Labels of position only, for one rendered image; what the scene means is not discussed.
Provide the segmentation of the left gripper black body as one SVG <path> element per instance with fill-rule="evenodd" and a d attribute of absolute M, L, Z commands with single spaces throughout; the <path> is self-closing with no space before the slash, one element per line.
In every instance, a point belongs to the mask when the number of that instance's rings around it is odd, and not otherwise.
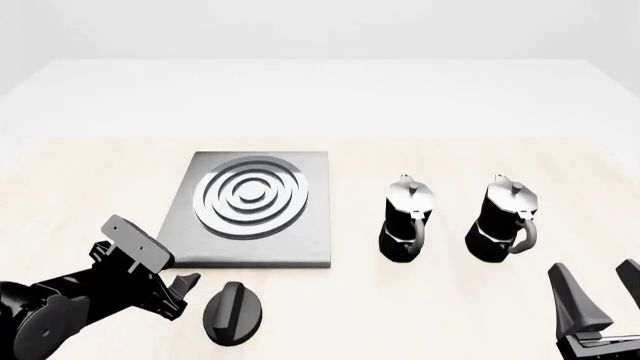
<path fill-rule="evenodd" d="M 157 274 L 147 276 L 142 290 L 141 308 L 173 321 L 180 317 L 187 302 L 175 301 L 162 279 Z"/>

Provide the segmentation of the flat grey stove plate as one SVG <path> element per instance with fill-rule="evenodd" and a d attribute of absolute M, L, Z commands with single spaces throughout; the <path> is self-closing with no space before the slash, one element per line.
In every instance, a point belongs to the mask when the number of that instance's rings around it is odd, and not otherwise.
<path fill-rule="evenodd" d="M 329 268 L 327 152 L 195 152 L 158 241 L 178 268 Z"/>

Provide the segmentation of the black moka pot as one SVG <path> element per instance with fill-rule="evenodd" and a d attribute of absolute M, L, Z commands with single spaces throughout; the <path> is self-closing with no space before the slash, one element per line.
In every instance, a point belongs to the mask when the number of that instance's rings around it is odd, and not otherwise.
<path fill-rule="evenodd" d="M 386 194 L 385 219 L 379 233 L 379 251 L 395 263 L 410 263 L 421 253 L 425 229 L 435 204 L 427 185 L 403 174 Z"/>
<path fill-rule="evenodd" d="M 497 174 L 487 185 L 480 214 L 465 236 L 467 250 L 486 263 L 501 263 L 511 254 L 529 251 L 538 240 L 534 224 L 538 209 L 533 191 Z"/>

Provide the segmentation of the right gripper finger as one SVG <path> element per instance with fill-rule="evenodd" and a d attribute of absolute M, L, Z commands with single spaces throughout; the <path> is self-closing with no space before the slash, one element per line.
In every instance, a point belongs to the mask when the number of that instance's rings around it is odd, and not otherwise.
<path fill-rule="evenodd" d="M 634 301 L 640 301 L 640 264 L 635 260 L 624 260 L 616 267 L 616 273 Z"/>
<path fill-rule="evenodd" d="M 554 297 L 557 335 L 601 332 L 614 323 L 587 296 L 563 263 L 555 263 L 547 273 Z"/>

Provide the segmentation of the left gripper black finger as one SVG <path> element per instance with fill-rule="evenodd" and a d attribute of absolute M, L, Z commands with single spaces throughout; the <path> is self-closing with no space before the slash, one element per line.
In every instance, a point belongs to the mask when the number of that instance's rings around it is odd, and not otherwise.
<path fill-rule="evenodd" d="M 199 273 L 191 275 L 177 275 L 169 287 L 169 293 L 175 301 L 182 301 L 200 280 Z"/>

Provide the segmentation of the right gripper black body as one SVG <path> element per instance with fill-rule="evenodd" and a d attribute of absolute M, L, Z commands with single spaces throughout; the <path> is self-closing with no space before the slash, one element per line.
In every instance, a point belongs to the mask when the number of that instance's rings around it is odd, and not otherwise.
<path fill-rule="evenodd" d="M 640 360 L 640 335 L 603 336 L 556 326 L 563 360 Z"/>

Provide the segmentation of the round black stove knob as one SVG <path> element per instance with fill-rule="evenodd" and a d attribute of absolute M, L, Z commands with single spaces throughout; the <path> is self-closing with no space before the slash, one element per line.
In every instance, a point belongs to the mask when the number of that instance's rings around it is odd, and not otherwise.
<path fill-rule="evenodd" d="M 241 282 L 229 281 L 207 303 L 203 327 L 215 344 L 233 347 L 256 334 L 262 317 L 263 308 L 256 293 Z"/>

